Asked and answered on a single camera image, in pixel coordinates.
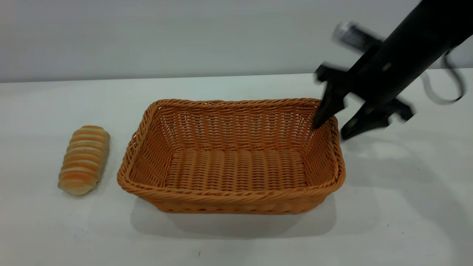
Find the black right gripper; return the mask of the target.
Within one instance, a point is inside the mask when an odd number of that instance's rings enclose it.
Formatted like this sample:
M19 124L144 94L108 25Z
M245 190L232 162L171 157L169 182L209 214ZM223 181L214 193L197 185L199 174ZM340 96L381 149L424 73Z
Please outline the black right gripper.
M372 36L351 35L336 39L363 52L363 55L348 70L328 64L321 64L316 69L316 79L326 82L326 88L314 115L312 129L319 129L343 110L348 93L362 98L365 105L342 127L341 138L344 141L386 128L392 113L411 118L411 109L400 103L397 96L440 57L440 49L422 41L410 43L397 38L382 41Z

